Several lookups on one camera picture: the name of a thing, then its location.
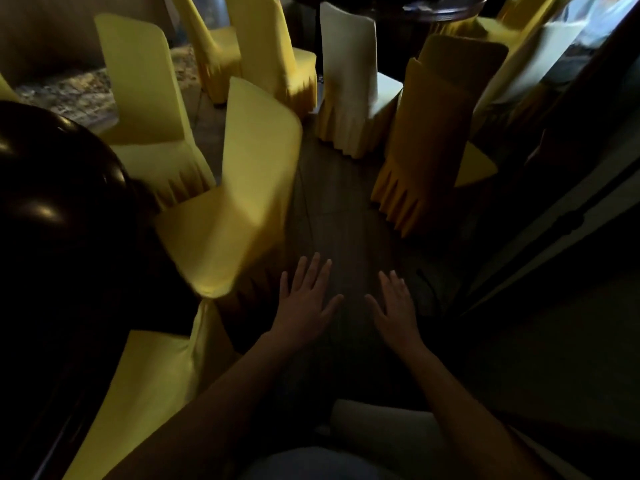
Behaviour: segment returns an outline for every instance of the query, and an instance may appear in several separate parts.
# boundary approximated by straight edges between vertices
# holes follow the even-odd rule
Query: forearm
[[[443,435],[474,476],[546,479],[548,468],[453,377],[426,347],[403,357],[427,398]]]
[[[260,399],[294,350],[265,333],[231,369],[176,413],[106,477],[197,478],[224,466]]]

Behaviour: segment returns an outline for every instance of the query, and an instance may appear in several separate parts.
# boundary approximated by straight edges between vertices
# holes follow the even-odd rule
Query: hand
[[[416,348],[424,347],[418,322],[415,319],[415,308],[409,288],[404,280],[391,271],[389,277],[379,272],[382,294],[385,297],[387,314],[380,308],[377,300],[368,294],[364,298],[373,311],[376,328],[387,345],[401,358],[411,354]]]
[[[280,277],[280,302],[270,333],[277,340],[291,346],[294,351],[300,350],[322,334],[344,299],[343,295],[336,295],[322,309],[331,264],[331,259],[327,260],[318,275],[320,254],[316,253],[305,275],[307,258],[302,256],[293,277],[291,293],[287,284],[287,272]]]

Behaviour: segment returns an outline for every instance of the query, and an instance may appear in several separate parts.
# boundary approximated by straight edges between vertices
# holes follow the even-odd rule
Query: tiled floor
[[[196,143],[216,180],[222,177],[223,182],[225,109],[214,107],[198,88],[188,88],[184,99]],[[416,272],[423,270],[439,300],[450,301],[458,286],[451,253],[434,242],[400,239],[369,201],[382,165],[381,153],[359,161],[343,156],[315,137],[314,118],[310,115],[304,121],[287,237],[294,254],[309,256],[319,251],[333,260],[328,296],[340,292],[346,299],[325,336],[292,364],[289,381],[306,384],[301,386],[306,392],[300,394],[320,401],[340,396],[423,407],[411,378],[374,329],[363,297],[380,295],[376,277],[380,269],[395,269],[405,277],[418,313],[432,315],[433,295]]]

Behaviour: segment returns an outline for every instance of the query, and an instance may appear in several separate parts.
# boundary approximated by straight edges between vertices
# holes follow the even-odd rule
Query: person's left hand
[[[287,272],[280,277],[280,303],[269,333],[293,350],[300,350],[318,338],[344,299],[343,295],[336,295],[325,309],[322,309],[331,264],[331,259],[327,260],[318,274],[320,254],[316,253],[305,274],[307,258],[302,256],[293,277],[291,292]]]

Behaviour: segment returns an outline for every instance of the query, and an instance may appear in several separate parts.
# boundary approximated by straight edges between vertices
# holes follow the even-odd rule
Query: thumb
[[[380,308],[380,304],[377,299],[373,298],[370,294],[364,295],[364,299],[369,304],[374,318],[384,318],[385,314],[382,312],[382,308]]]
[[[341,294],[338,294],[333,298],[331,298],[331,301],[327,303],[327,306],[324,308],[321,315],[325,319],[331,320],[331,318],[333,318],[335,311],[338,309],[338,307],[340,307],[340,304],[343,302],[343,300],[344,300],[344,295],[341,295]]]

